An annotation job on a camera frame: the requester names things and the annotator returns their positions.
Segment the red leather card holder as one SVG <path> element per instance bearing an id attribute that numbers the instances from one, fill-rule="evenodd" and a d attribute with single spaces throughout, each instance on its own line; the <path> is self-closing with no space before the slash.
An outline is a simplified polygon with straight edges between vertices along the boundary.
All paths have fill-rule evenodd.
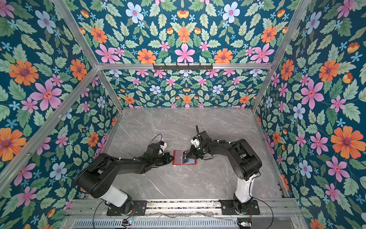
<path id="1" fill-rule="evenodd" d="M 175 150 L 173 152 L 174 160 L 173 165 L 174 166 L 186 166 L 186 165 L 196 165 L 197 161 L 196 159 L 188 158 L 189 150 L 182 151 L 182 150 Z"/>

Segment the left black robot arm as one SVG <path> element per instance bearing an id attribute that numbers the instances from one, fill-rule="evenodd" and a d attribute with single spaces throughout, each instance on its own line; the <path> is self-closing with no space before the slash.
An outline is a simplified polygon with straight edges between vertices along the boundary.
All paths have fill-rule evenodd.
<path id="1" fill-rule="evenodd" d="M 113 182 L 118 175 L 144 174 L 173 162 L 169 152 L 150 156 L 144 153 L 133 159 L 117 158 L 106 153 L 100 154 L 87 168 L 75 177 L 75 185 L 85 190 L 93 198 L 106 201 L 109 206 L 122 215 L 132 211 L 132 198 Z"/>

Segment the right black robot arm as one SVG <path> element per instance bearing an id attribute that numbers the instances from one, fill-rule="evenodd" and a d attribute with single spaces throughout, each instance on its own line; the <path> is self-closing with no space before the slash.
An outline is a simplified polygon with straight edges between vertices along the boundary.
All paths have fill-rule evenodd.
<path id="1" fill-rule="evenodd" d="M 254 180 L 260 176 L 262 161 L 245 139 L 235 142 L 225 140 L 191 140 L 191 148 L 183 152 L 183 162 L 189 159 L 205 160 L 209 154 L 226 156 L 229 163 L 238 177 L 237 187 L 234 193 L 233 207 L 239 214 L 250 209 L 253 202 Z"/>

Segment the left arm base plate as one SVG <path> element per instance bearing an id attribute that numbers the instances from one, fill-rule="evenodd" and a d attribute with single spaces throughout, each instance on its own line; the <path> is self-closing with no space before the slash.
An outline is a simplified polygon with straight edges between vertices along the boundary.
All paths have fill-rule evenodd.
<path id="1" fill-rule="evenodd" d="M 147 209 L 146 200 L 128 200 L 121 207 L 108 205 L 107 216 L 144 216 Z"/>

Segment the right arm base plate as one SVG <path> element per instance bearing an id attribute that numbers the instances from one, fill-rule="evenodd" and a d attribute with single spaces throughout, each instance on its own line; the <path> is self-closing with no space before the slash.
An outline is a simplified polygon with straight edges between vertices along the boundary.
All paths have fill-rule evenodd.
<path id="1" fill-rule="evenodd" d="M 220 199 L 223 215 L 260 215 L 260 209 L 256 200 L 241 203 L 239 200 Z"/>

